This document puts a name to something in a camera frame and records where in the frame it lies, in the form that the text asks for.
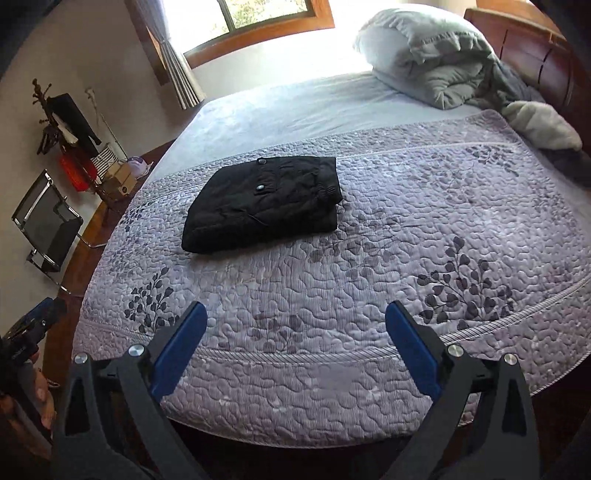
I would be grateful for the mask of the person's left hand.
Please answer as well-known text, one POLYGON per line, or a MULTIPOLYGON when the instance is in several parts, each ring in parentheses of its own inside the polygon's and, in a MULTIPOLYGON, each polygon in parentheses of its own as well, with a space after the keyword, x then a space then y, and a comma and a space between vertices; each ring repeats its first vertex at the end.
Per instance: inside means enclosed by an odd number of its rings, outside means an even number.
MULTIPOLYGON (((35 407, 43 428, 50 431, 56 415, 55 402, 47 378, 36 366, 39 358, 40 351, 37 351, 17 370, 17 385, 23 389, 26 398, 35 407)), ((1 415, 12 421, 14 426, 21 423, 17 412, 18 405, 18 400, 13 395, 1 391, 1 415)))

